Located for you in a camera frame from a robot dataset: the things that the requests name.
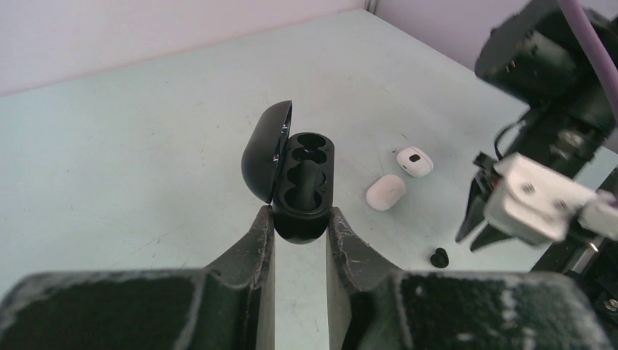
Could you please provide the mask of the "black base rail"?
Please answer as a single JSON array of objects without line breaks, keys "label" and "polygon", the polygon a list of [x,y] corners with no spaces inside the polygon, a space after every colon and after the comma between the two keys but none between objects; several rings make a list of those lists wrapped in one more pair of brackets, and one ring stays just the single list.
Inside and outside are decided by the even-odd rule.
[{"label": "black base rail", "polygon": [[587,296],[608,337],[617,346],[617,243],[593,236],[577,222],[582,207],[574,208],[575,233],[551,245],[533,272],[555,272],[572,279]]}]

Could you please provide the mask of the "black charging case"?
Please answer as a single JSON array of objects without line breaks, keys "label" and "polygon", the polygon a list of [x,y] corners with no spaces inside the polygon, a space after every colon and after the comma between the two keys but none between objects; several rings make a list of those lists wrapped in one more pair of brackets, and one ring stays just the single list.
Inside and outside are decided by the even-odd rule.
[{"label": "black charging case", "polygon": [[292,135],[292,107],[282,101],[262,113],[243,151],[241,173],[250,191],[272,206],[279,236],[308,244],[329,224],[335,146],[318,133]]}]

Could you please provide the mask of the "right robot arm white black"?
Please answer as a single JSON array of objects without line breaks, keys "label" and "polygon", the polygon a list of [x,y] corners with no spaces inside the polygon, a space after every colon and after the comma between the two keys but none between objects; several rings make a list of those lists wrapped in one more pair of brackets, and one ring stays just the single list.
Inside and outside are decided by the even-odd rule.
[{"label": "right robot arm white black", "polygon": [[585,187],[576,175],[617,127],[617,108],[558,3],[530,1],[494,28],[474,72],[528,111],[508,124],[517,135],[506,149],[476,157],[456,241],[476,228],[472,251],[510,239],[531,246],[616,240],[614,194]]}]

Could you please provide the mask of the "black earbud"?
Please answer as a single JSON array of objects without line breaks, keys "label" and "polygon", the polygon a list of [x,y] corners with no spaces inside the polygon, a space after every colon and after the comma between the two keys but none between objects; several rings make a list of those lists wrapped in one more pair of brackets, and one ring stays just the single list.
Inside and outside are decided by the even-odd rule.
[{"label": "black earbud", "polygon": [[444,269],[450,264],[450,258],[444,248],[438,247],[430,255],[429,262],[435,268]]}]

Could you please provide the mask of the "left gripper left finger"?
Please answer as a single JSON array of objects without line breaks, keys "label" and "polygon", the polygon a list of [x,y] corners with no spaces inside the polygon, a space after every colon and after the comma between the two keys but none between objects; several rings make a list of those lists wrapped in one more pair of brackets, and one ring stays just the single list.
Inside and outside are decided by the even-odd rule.
[{"label": "left gripper left finger", "polygon": [[37,273],[1,302],[3,349],[273,349],[273,210],[203,268]]}]

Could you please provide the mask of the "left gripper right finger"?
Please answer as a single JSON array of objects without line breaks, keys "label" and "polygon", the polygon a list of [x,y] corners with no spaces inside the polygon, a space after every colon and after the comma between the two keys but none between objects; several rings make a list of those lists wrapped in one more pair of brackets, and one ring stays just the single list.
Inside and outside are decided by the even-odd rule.
[{"label": "left gripper right finger", "polygon": [[331,349],[611,349],[575,283],[556,273],[405,271],[333,208],[326,233]]}]

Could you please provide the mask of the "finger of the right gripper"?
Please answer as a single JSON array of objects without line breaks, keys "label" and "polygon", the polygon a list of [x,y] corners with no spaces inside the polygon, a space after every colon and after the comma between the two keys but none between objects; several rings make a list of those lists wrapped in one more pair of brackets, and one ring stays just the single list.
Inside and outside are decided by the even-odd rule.
[{"label": "finger of the right gripper", "polygon": [[482,212],[487,199],[488,188],[486,182],[482,179],[473,179],[469,190],[466,213],[455,236],[456,243],[462,242],[484,220]]},{"label": "finger of the right gripper", "polygon": [[500,241],[507,241],[512,239],[511,236],[501,232],[497,228],[487,224],[478,234],[478,236],[471,242],[470,251],[476,252],[491,244],[498,243]]}]

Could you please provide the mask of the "white charging case with dot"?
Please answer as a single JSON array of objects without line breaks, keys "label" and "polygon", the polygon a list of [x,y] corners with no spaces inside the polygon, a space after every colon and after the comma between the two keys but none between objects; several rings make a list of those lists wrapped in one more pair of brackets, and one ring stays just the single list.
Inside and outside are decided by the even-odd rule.
[{"label": "white charging case with dot", "polygon": [[407,174],[414,178],[426,176],[434,167],[432,159],[417,147],[402,149],[397,154],[396,161]]}]

